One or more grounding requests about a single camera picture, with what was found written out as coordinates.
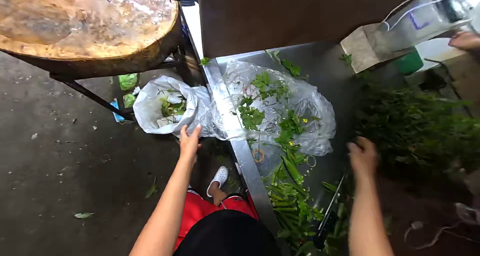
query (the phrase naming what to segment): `black shirt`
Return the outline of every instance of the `black shirt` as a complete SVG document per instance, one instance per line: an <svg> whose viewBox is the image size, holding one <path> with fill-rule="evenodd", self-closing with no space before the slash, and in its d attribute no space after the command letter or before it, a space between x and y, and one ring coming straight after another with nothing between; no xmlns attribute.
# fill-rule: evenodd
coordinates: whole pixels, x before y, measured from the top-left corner
<svg viewBox="0 0 480 256"><path fill-rule="evenodd" d="M276 244L258 220L239 211L220 210L197 222L173 255L278 256Z"/></svg>

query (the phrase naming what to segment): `dirty floor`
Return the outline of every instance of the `dirty floor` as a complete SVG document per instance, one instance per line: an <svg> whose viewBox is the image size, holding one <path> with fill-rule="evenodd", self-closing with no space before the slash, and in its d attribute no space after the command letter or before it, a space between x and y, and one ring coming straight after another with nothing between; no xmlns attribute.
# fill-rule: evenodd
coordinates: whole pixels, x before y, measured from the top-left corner
<svg viewBox="0 0 480 256"><path fill-rule="evenodd" d="M175 73L149 71L151 78ZM46 71L0 52L0 254L127 255L180 153L171 135L115 123L110 111ZM111 101L111 79L80 83ZM225 145L208 139L191 184L205 196ZM227 192L239 191L234 174ZM158 193L145 198L156 179ZM88 219L74 214L94 212Z"/></svg>

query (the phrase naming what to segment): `white plastic bag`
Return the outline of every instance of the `white plastic bag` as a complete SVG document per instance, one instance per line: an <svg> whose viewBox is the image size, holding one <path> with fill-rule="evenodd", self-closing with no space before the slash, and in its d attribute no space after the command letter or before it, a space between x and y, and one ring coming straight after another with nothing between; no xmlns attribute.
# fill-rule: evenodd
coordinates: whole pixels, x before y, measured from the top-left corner
<svg viewBox="0 0 480 256"><path fill-rule="evenodd" d="M236 111L238 103L244 95L257 97L258 90L251 85L257 74L266 71L272 81L280 81L288 86L288 99L276 100L268 97L256 99L252 107L265 112L265 119L258 125L259 131L244 130L240 139L254 139L262 143L277 145L274 138L280 134L279 123L288 110L293 110L297 116L306 118L307 123L301 135L295 137L295 144L300 144L300 152L307 155L324 156L333 151L330 139L335 136L335 113L332 104L320 93L317 87L306 81L294 79L279 71L268 69L249 62L230 60L226 65L223 81L233 102L232 111Z"/></svg>
<svg viewBox="0 0 480 256"><path fill-rule="evenodd" d="M159 92L162 90L179 91L187 100L187 106L178 123L170 123L160 127L157 120L164 118L161 111L162 102L159 99ZM187 124L187 132L192 133L195 126L201 124L202 137L220 138L212 122L210 95L207 88L203 86L190 87L182 81L163 75L151 80L141 89L133 104L133 111L138 124L147 133L173 133L180 137L180 130L184 125Z"/></svg>

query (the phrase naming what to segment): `hand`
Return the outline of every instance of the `hand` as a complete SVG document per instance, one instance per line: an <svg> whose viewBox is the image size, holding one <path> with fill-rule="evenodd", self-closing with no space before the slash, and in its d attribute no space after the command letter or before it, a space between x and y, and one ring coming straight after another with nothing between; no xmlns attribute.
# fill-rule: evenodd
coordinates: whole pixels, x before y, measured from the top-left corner
<svg viewBox="0 0 480 256"><path fill-rule="evenodd" d="M197 149L202 146L198 144L202 126L198 124L191 136L187 134L187 127L188 125L184 125L180 131L180 158L187 159L189 165L193 166L197 162Z"/></svg>
<svg viewBox="0 0 480 256"><path fill-rule="evenodd" d="M459 50L480 49L480 36L473 32L460 31L452 36L448 45Z"/></svg>
<svg viewBox="0 0 480 256"><path fill-rule="evenodd" d="M357 181L371 179L378 166L378 154L375 144L364 137L357 137L357 144L348 143L350 162Z"/></svg>

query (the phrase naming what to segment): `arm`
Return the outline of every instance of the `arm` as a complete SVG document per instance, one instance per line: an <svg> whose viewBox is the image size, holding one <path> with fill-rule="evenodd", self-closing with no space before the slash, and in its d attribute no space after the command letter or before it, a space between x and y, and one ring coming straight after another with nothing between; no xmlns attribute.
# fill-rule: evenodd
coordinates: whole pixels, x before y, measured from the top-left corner
<svg viewBox="0 0 480 256"><path fill-rule="evenodd" d="M375 145L362 137L358 137L358 145L361 148L355 143L348 144L356 179L348 240L350 255L393 256L375 184L375 169L378 165Z"/></svg>
<svg viewBox="0 0 480 256"><path fill-rule="evenodd" d="M195 127L192 135L187 135L187 126L180 134L180 158L160 197L152 216L131 249L130 256L170 256L180 231L183 207L187 195L190 174L197 161L198 137L202 127Z"/></svg>

